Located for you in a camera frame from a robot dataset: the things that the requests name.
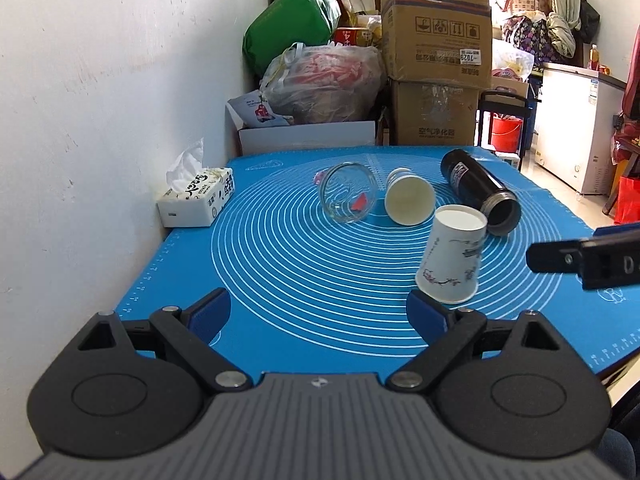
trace orange bottle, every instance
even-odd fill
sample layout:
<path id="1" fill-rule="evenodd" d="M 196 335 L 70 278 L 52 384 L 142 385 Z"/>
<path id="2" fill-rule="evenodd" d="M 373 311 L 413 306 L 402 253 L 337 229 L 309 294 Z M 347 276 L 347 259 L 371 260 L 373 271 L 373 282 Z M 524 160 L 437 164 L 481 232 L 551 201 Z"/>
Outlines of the orange bottle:
<path id="1" fill-rule="evenodd" d="M 596 72 L 600 69 L 600 53 L 598 52 L 598 46 L 591 46 L 591 53 L 589 54 L 589 69 Z"/>

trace concentric circle pattern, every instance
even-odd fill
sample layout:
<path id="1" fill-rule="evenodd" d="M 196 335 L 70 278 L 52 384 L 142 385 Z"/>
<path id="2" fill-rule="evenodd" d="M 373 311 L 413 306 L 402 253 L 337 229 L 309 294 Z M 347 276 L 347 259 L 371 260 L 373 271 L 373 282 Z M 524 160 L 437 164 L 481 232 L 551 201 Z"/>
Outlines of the concentric circle pattern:
<path id="1" fill-rule="evenodd" d="M 422 225 L 394 224 L 383 205 L 386 176 L 408 167 L 434 186 L 436 206 L 456 203 L 440 160 L 414 155 L 357 155 L 378 181 L 378 201 L 361 222 L 338 224 L 322 211 L 313 177 L 344 162 L 328 158 L 277 171 L 232 200 L 214 224 L 211 257 L 236 302 L 272 326 L 313 344 L 344 352 L 411 357 L 425 346 L 409 325 L 404 300 L 427 243 L 433 216 Z M 533 274 L 529 245 L 558 240 L 553 220 L 526 192 L 505 182 L 520 200 L 522 220 L 509 238 L 489 236 L 480 287 L 465 306 L 492 319 L 542 310 L 561 276 Z"/>

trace metal screw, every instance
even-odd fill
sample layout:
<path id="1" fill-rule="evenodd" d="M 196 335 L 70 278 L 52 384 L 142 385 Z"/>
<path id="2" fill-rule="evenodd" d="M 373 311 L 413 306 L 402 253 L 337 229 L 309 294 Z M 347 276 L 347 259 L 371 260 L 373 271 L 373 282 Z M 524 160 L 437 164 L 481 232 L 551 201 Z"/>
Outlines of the metal screw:
<path id="1" fill-rule="evenodd" d="M 216 375 L 216 382 L 223 388 L 239 388 L 247 382 L 247 376 L 242 372 L 229 370 Z"/>
<path id="2" fill-rule="evenodd" d="M 391 383 L 398 388 L 415 388 L 422 384 L 422 376 L 415 372 L 396 372 L 391 376 Z"/>

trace white tissue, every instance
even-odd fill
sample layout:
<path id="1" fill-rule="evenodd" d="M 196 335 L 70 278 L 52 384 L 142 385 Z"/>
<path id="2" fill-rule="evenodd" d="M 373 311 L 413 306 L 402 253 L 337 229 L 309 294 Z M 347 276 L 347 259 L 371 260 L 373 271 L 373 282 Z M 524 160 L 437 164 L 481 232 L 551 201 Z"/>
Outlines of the white tissue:
<path id="1" fill-rule="evenodd" d="M 181 193 L 202 171 L 204 138 L 184 150 L 166 172 L 166 182 L 176 193 Z"/>

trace white box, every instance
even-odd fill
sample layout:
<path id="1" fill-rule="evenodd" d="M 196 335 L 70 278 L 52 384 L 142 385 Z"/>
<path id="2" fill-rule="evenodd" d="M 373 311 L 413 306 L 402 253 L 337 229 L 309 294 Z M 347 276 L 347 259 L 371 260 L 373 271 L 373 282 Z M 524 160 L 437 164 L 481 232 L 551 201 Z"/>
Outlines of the white box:
<path id="1" fill-rule="evenodd" d="M 231 168 L 202 170 L 182 193 L 173 189 L 158 200 L 164 227 L 209 227 L 236 186 Z"/>
<path id="2" fill-rule="evenodd" d="M 374 121 L 244 128 L 238 134 L 243 155 L 376 145 Z"/>
<path id="3" fill-rule="evenodd" d="M 495 152 L 495 156 L 510 164 L 512 168 L 518 169 L 520 165 L 520 157 L 517 153 Z"/>

